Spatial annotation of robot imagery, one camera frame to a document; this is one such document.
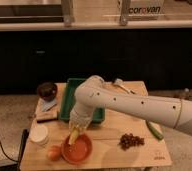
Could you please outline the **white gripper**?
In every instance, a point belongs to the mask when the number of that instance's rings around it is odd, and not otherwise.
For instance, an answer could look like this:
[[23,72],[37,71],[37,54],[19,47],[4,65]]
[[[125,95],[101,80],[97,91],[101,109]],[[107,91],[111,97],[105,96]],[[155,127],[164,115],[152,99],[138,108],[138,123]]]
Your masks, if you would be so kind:
[[69,130],[73,131],[77,129],[80,133],[83,133],[88,128],[91,121],[91,116],[71,114],[69,119]]

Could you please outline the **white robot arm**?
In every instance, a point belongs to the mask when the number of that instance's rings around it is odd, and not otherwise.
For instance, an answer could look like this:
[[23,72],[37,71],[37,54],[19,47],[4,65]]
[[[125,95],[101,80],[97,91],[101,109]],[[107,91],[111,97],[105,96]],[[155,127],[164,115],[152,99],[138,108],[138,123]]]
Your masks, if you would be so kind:
[[93,75],[75,90],[75,104],[70,112],[70,128],[86,129],[97,108],[122,112],[164,125],[192,136],[192,101],[136,94],[123,94],[105,88],[105,81]]

